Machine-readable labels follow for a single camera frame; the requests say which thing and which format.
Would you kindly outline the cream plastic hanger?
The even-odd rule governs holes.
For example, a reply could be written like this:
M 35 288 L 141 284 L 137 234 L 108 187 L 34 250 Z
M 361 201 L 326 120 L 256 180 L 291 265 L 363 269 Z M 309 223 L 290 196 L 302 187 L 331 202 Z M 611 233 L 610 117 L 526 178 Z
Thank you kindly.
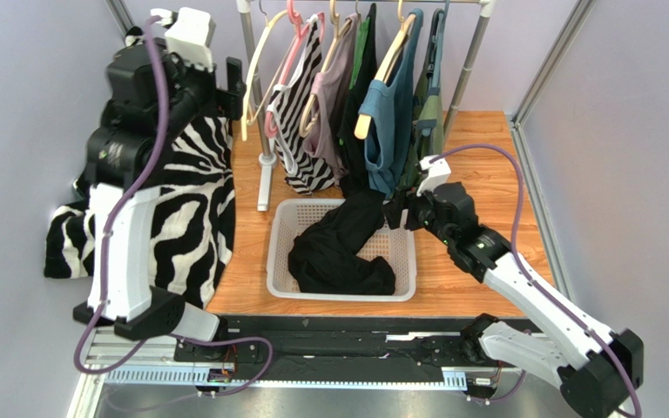
M 274 26 L 285 17 L 285 11 L 282 10 L 273 17 L 267 18 L 260 37 L 255 39 L 251 18 L 251 1 L 238 1 L 237 6 L 240 12 L 242 36 L 248 62 L 245 80 L 247 91 L 243 98 L 243 111 L 240 119 L 240 137 L 244 142 L 247 142 L 249 127 L 255 123 L 259 125 L 262 122 L 261 105 L 265 95 L 262 92 L 260 81 L 260 57 Z

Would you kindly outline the pink plastic hanger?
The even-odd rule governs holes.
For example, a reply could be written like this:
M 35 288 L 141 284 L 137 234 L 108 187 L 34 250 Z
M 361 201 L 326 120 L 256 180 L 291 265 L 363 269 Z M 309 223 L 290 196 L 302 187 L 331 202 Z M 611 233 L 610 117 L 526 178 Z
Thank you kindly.
M 280 63 L 280 68 L 276 71 L 274 75 L 274 81 L 271 82 L 270 87 L 274 87 L 277 84 L 284 84 L 289 79 L 289 72 L 294 67 L 294 59 L 297 57 L 301 47 L 305 46 L 307 36 L 313 31 L 313 24 L 309 20 L 305 20 L 302 14 L 295 8 L 293 0 L 286 1 L 286 10 L 285 16 L 288 17 L 288 20 L 292 24 L 294 35 L 290 45 L 287 48 L 286 54 Z M 325 26 L 325 15 L 323 12 L 315 13 L 316 22 L 319 24 L 319 27 L 323 29 Z M 268 138 L 274 138 L 278 133 L 279 128 L 274 122 L 273 114 L 271 111 L 266 111 L 265 114 L 265 123 L 264 123 L 264 132 Z

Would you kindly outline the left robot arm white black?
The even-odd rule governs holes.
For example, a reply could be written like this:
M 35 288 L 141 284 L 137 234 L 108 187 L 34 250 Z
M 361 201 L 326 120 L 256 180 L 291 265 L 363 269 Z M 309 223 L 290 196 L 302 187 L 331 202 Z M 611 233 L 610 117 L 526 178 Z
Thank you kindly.
M 214 64 L 191 64 L 187 56 L 145 43 L 117 52 L 106 78 L 111 98 L 87 141 L 84 170 L 96 228 L 93 282 L 73 319 L 110 325 L 127 340 L 211 341 L 218 316 L 150 281 L 152 219 L 172 142 L 192 121 L 240 118 L 242 63 L 226 60 L 221 89 Z

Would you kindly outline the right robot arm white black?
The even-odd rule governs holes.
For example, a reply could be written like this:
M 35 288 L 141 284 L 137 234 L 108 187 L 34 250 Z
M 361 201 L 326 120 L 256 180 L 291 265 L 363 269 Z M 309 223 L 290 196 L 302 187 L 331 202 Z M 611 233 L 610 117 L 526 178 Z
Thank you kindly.
M 499 232 L 480 223 L 460 183 L 400 193 L 385 205 L 389 227 L 424 229 L 456 267 L 501 294 L 544 334 L 538 339 L 487 313 L 462 331 L 473 357 L 501 361 L 558 389 L 581 417 L 618 414 L 643 382 L 643 341 L 615 332 L 575 306 L 514 253 Z

